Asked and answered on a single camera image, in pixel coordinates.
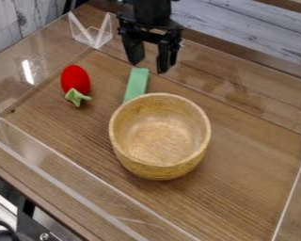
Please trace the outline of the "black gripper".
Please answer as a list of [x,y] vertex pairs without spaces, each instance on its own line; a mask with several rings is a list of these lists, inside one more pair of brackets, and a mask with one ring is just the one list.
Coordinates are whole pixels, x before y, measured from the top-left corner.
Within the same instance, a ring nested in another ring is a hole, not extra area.
[[181,48],[182,27],[171,18],[171,2],[177,0],[131,0],[118,13],[118,34],[127,60],[137,65],[145,58],[143,42],[158,46],[157,72],[175,64]]

